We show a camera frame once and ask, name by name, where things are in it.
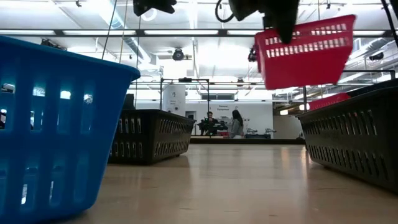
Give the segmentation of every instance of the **woman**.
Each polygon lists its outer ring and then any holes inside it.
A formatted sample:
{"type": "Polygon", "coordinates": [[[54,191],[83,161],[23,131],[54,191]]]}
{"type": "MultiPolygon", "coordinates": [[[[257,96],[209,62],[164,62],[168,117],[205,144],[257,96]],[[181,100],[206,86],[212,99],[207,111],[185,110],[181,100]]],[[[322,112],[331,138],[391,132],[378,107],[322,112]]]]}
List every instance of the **woman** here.
{"type": "Polygon", "coordinates": [[[232,111],[232,125],[229,137],[233,139],[241,139],[243,135],[243,119],[238,110],[232,111]]]}

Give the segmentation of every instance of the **white cylindrical tank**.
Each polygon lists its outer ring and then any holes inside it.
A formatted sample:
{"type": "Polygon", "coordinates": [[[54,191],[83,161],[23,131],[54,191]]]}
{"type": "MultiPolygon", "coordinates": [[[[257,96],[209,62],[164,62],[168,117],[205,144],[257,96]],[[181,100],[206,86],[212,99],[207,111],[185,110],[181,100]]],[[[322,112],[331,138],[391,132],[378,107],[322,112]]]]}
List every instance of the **white cylindrical tank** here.
{"type": "Polygon", "coordinates": [[[162,110],[185,116],[185,85],[169,85],[163,91],[162,110]]]}

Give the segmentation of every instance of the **blue plastic basket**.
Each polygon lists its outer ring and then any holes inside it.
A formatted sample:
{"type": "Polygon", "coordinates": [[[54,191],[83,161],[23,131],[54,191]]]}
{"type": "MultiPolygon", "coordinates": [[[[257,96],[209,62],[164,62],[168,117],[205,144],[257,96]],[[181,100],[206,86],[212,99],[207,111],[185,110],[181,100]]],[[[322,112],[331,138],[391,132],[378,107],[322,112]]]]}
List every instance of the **blue plastic basket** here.
{"type": "Polygon", "coordinates": [[[0,223],[90,208],[135,68],[0,37],[0,223]]]}

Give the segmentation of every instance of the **wall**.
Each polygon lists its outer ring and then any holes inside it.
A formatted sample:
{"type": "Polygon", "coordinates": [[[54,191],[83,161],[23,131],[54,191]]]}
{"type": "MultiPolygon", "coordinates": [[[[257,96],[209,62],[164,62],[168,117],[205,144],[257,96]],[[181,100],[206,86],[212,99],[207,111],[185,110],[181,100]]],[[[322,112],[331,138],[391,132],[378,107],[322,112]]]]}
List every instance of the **wall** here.
{"type": "MultiPolygon", "coordinates": [[[[137,102],[137,109],[159,109],[159,102],[137,102]]],[[[200,121],[207,117],[207,102],[187,102],[186,111],[196,111],[196,119],[200,121]]],[[[264,134],[266,128],[273,129],[272,122],[272,103],[243,103],[243,102],[211,102],[210,111],[215,118],[226,116],[232,118],[232,111],[239,110],[247,123],[246,128],[258,130],[259,134],[264,134]]]]}
{"type": "Polygon", "coordinates": [[[295,116],[274,116],[275,139],[295,139],[302,131],[299,119],[295,116]]]}

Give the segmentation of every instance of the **wooden floor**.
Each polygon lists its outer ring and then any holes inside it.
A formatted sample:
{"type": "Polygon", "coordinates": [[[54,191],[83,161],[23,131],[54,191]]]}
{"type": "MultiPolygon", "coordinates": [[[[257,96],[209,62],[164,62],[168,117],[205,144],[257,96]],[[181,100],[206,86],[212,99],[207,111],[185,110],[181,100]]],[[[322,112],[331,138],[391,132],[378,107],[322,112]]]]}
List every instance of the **wooden floor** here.
{"type": "Polygon", "coordinates": [[[66,223],[398,223],[398,196],[312,163],[302,146],[191,145],[150,167],[108,166],[66,223]]]}

